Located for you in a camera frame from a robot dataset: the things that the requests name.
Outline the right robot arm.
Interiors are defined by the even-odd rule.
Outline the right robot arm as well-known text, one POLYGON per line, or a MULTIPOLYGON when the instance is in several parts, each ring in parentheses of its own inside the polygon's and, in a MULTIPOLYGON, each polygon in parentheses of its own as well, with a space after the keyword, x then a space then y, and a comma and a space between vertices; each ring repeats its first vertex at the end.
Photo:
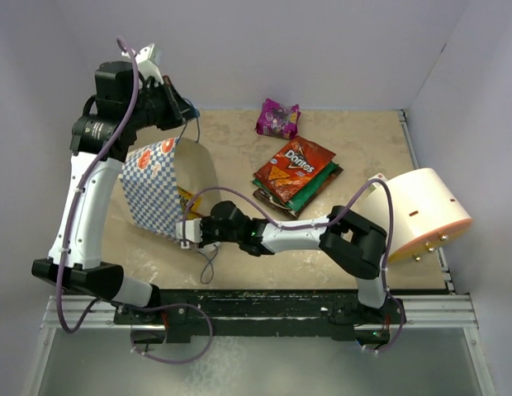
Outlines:
POLYGON ((391 236, 386 230, 341 205, 312 220, 276 221, 250 218, 233 202, 216 204, 199 219, 195 243, 203 248, 213 243, 235 243, 254 257, 289 251, 323 252, 337 266, 353 276, 358 285, 360 316, 377 323, 388 313, 387 302, 399 310, 401 302, 386 284, 386 261, 391 236))

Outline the red snack packet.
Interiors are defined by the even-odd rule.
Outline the red snack packet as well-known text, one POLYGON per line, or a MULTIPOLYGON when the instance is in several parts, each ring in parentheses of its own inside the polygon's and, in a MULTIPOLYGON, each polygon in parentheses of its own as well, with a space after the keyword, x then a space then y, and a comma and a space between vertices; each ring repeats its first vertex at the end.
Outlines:
POLYGON ((335 153, 300 136, 290 140, 254 174, 282 203, 287 203, 334 159, 335 153))

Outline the green snack box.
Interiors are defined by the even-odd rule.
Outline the green snack box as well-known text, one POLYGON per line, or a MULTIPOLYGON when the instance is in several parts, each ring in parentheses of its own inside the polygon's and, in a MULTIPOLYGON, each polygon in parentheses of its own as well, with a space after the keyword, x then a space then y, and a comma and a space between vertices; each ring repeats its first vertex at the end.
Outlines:
POLYGON ((282 203, 274 196, 263 184, 257 179, 253 179, 252 183, 259 189, 264 191, 266 196, 270 197, 272 204, 279 207, 288 208, 294 214, 300 214, 317 195, 323 191, 341 172, 343 169, 336 163, 329 163, 321 172, 317 174, 311 181, 302 187, 287 203, 282 203))

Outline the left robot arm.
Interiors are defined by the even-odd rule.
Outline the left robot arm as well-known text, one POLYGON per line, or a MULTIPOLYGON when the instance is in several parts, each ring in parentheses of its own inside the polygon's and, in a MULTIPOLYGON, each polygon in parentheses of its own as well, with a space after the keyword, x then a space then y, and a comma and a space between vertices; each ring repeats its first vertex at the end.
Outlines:
POLYGON ((73 124, 69 191, 56 239, 33 276, 65 292, 132 305, 142 323, 162 312, 158 286, 126 276, 122 266, 102 260, 102 235, 116 179, 140 130, 175 129, 197 117, 168 76, 148 60, 101 64, 96 92, 73 124))

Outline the blue checkered paper bag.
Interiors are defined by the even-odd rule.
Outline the blue checkered paper bag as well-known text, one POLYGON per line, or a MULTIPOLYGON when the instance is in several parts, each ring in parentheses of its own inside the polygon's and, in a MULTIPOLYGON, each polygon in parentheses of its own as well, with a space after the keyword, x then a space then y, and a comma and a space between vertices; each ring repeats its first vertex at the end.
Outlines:
POLYGON ((126 156, 111 196, 104 254, 129 276, 162 288, 209 284, 218 244, 180 248, 176 224, 208 216, 221 196, 203 133, 145 129, 126 156))

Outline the purple candy snack bag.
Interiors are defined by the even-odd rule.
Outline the purple candy snack bag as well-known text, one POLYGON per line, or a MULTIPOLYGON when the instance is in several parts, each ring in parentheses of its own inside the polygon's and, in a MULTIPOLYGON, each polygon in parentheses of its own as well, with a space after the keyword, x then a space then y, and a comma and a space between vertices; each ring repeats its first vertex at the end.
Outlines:
POLYGON ((294 139, 298 134, 297 122, 301 117, 298 105, 284 106, 270 98, 262 104, 255 131, 257 134, 280 139, 294 139))

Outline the brown sea salt chips bag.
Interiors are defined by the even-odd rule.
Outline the brown sea salt chips bag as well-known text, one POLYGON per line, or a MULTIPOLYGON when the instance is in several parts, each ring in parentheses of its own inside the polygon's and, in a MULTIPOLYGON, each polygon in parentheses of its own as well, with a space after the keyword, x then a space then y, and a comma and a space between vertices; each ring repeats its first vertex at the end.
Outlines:
POLYGON ((268 208, 285 215, 289 219, 298 219, 305 208, 335 179, 342 173, 343 169, 336 163, 330 163, 316 177, 309 181, 299 190, 287 203, 282 203, 268 189, 256 179, 252 183, 257 187, 253 197, 264 203, 268 208))

